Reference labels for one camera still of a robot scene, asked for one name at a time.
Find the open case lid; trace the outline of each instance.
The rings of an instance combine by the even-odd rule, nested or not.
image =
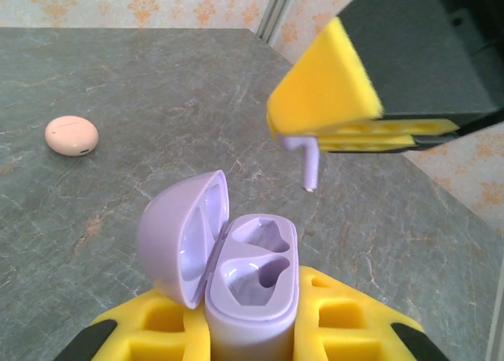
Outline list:
[[[228,185],[221,170],[161,192],[143,212],[136,237],[148,278],[171,300],[196,308],[205,294],[206,264],[228,219]]]

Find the marble surface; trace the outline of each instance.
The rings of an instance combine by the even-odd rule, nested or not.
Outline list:
[[[452,360],[483,359],[502,238],[397,154],[325,154],[320,190],[280,149],[265,102],[290,68],[246,30],[0,29],[0,359],[51,359],[150,288],[135,254],[149,200],[222,169],[231,217],[298,228],[300,263],[418,320]],[[95,152],[43,129],[75,114]]]

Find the earbud charging case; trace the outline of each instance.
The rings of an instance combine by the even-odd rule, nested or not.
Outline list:
[[[269,214],[228,219],[221,170],[164,190],[139,223],[146,275],[185,307],[196,308],[205,297],[212,359],[292,359],[299,295],[295,226]]]

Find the patterned wallpaper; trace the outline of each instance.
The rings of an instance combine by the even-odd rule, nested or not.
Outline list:
[[[290,0],[272,35],[272,46],[295,63],[350,1]],[[405,156],[504,237],[504,123]]]
[[[0,0],[1,26],[249,28],[269,0]]]

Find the peach round earbud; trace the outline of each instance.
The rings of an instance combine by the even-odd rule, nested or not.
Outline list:
[[[47,145],[58,154],[82,156],[98,144],[98,130],[82,117],[67,115],[53,119],[46,127]]]

